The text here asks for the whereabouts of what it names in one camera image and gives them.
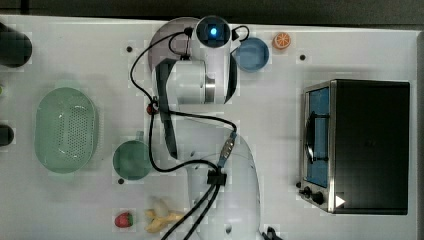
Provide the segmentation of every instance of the blue plate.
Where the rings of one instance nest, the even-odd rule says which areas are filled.
[[[236,50],[239,68],[246,72],[256,72],[263,68],[269,59],[268,46],[259,38],[248,38]]]

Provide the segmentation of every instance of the red object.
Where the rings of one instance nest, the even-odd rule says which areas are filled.
[[[153,104],[152,103],[150,103],[148,106],[147,106],[147,108],[146,108],[146,111],[147,111],[147,113],[149,114],[149,115],[152,115],[152,114],[158,114],[159,113],[159,110],[158,109],[156,109],[156,108],[154,108],[153,107]]]
[[[124,212],[115,218],[115,225],[119,228],[128,228],[133,225],[133,217],[131,213]]]

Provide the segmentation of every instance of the green basket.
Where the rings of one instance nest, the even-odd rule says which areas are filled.
[[[35,153],[55,173],[71,173],[94,154],[98,116],[91,100],[69,87],[48,93],[37,109]]]

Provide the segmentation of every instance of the orange slice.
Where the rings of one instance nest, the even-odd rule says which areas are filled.
[[[288,33],[281,32],[274,37],[274,40],[272,41],[272,46],[278,50],[283,50],[290,46],[290,43],[290,35]]]

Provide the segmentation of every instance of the oven window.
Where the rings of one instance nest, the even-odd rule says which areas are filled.
[[[307,158],[306,181],[327,188],[328,180],[328,116],[330,114],[329,88],[309,92],[309,115],[311,131]]]

